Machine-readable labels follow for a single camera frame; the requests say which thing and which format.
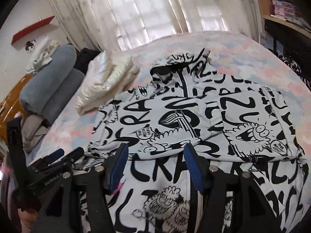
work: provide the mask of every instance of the black and white graphic garment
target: black and white graphic garment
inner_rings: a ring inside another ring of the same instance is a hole
[[[249,171],[284,232],[308,209],[304,189],[308,166],[281,93],[217,74],[208,55],[203,49],[196,55],[159,59],[150,71],[151,83],[123,92],[99,109],[88,152],[76,168],[100,164],[121,143],[128,144],[126,181],[109,208],[117,231],[194,232],[204,198],[191,190],[185,164],[176,175],[178,158],[188,142],[227,173]],[[145,190],[153,192],[146,195]],[[223,232],[231,223],[227,195]],[[127,205],[130,200],[133,204],[137,200],[135,212]]]

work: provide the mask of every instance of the grey pillow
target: grey pillow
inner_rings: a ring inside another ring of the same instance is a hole
[[[72,71],[77,53],[74,46],[60,46],[53,59],[37,75],[31,78],[20,92],[20,102],[28,113],[41,114],[44,106]]]

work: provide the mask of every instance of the folded white cloth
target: folded white cloth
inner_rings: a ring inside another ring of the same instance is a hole
[[[52,61],[51,55],[59,47],[58,41],[45,37],[29,59],[26,66],[26,74],[36,75],[45,65]]]
[[[105,104],[127,89],[139,73],[139,67],[128,53],[110,57],[107,51],[89,63],[86,76],[77,93],[79,115]]]

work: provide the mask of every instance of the shiny white fabric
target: shiny white fabric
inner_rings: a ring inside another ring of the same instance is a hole
[[[132,56],[120,53],[110,57],[107,51],[89,63],[86,76],[77,92],[79,115],[105,104],[116,94],[127,89],[139,73]]]

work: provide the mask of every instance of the white wall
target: white wall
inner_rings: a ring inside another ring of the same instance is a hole
[[[27,41],[35,39],[38,45],[45,35],[68,43],[66,35],[57,20],[26,35],[11,46],[14,34],[41,19],[53,16],[48,0],[19,0],[0,30],[0,102],[16,83],[25,75],[27,61],[31,54],[25,51]]]

